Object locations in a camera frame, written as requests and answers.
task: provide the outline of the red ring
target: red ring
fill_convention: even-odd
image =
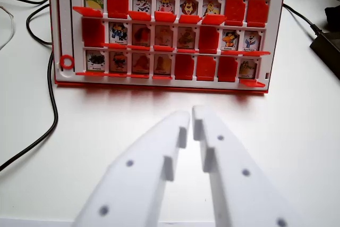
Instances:
[[[65,65],[65,59],[68,59],[71,61],[71,65],[66,66]],[[74,67],[74,58],[71,55],[63,55],[60,58],[60,66],[62,66],[63,69],[73,69]]]

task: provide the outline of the white desk surface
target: white desk surface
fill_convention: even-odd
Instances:
[[[16,33],[0,51],[0,163],[40,137],[51,125],[46,72],[50,48],[27,33],[36,9],[0,0],[14,14]],[[335,0],[285,0],[317,25]],[[0,40],[9,18],[0,12]],[[302,28],[313,36],[308,25]],[[46,10],[31,23],[50,40]],[[176,110],[210,105],[306,226],[340,222],[340,82],[309,48],[311,39],[283,10],[269,93],[205,94],[54,86],[59,124],[33,152],[0,174],[0,218],[73,221],[115,157]],[[209,179],[189,133],[175,182],[168,183],[160,221],[212,222]]]

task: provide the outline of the black cable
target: black cable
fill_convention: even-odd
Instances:
[[[48,68],[47,68],[47,84],[48,84],[48,93],[51,100],[52,108],[53,108],[53,114],[54,114],[54,120],[52,126],[43,134],[40,138],[38,138],[34,143],[32,143],[30,146],[26,147],[24,150],[10,158],[7,162],[2,164],[0,166],[0,172],[4,170],[6,167],[8,167],[11,163],[19,159],[21,156],[23,156],[25,153],[29,152],[33,148],[35,148],[38,144],[40,144],[45,138],[47,138],[57,127],[58,124],[58,110],[57,105],[55,103],[54,95],[53,95],[53,89],[52,89],[52,78],[51,78],[51,71],[52,71],[52,63],[53,63],[53,52],[51,52],[51,55],[49,57],[48,61]]]
[[[31,22],[32,17],[33,17],[34,15],[36,15],[37,13],[39,13],[41,10],[43,10],[43,9],[45,9],[45,8],[47,8],[47,7],[49,7],[49,4],[42,6],[42,7],[40,7],[39,9],[35,10],[33,13],[31,13],[30,16],[28,16],[27,19],[26,19],[26,28],[27,28],[27,30],[28,30],[28,33],[30,34],[30,36],[31,36],[34,40],[38,41],[39,43],[41,43],[41,44],[43,44],[43,45],[52,45],[52,43],[46,42],[46,41],[40,39],[39,37],[37,37],[36,35],[34,35],[33,32],[32,32],[32,30],[31,30],[31,28],[30,28],[30,22]]]
[[[292,13],[296,14],[300,18],[302,18],[305,22],[309,24],[309,26],[312,28],[312,30],[315,32],[315,35],[319,35],[322,33],[322,30],[318,28],[314,23],[312,23],[310,20],[308,20],[305,16],[303,16],[301,13],[297,12],[296,10],[292,9],[289,5],[283,4],[283,7],[287,10],[291,11]]]
[[[34,11],[30,16],[28,16],[27,20],[26,20],[26,26],[29,30],[30,35],[39,43],[44,44],[44,45],[51,45],[51,43],[45,42],[42,39],[38,38],[37,36],[35,36],[32,31],[29,28],[29,23],[30,23],[30,19],[32,19],[32,17],[37,14],[38,12],[40,12],[41,10],[43,10],[44,8],[48,7],[48,5],[42,6],[41,8],[39,8],[38,10]],[[45,132],[45,134],[43,134],[40,138],[38,138],[35,142],[33,142],[30,146],[26,147],[24,150],[22,150],[21,152],[19,152],[18,154],[16,154],[15,156],[13,156],[12,158],[10,158],[8,161],[6,161],[4,164],[2,164],[0,166],[0,172],[3,171],[6,167],[8,167],[10,164],[12,164],[13,162],[15,162],[17,159],[19,159],[21,156],[23,156],[24,154],[26,154],[27,152],[29,152],[30,150],[32,150],[33,148],[35,148],[38,144],[40,144],[44,139],[46,139],[49,135],[52,134],[52,132],[55,130],[55,128],[57,127],[58,124],[58,109],[57,109],[57,105],[55,103],[55,98],[54,98],[54,94],[53,94],[53,88],[52,88],[52,63],[53,63],[53,59],[54,59],[54,55],[53,52],[51,52],[51,55],[49,57],[49,61],[48,61],[48,67],[47,67],[47,85],[48,85],[48,93],[49,93],[49,97],[51,100],[51,104],[52,104],[52,109],[53,109],[53,115],[54,115],[54,120],[53,120],[53,124],[51,125],[51,127]]]
[[[16,0],[21,1],[24,3],[32,4],[32,5],[42,5],[43,3],[47,2],[48,0],[42,0],[42,1],[31,1],[31,0]]]

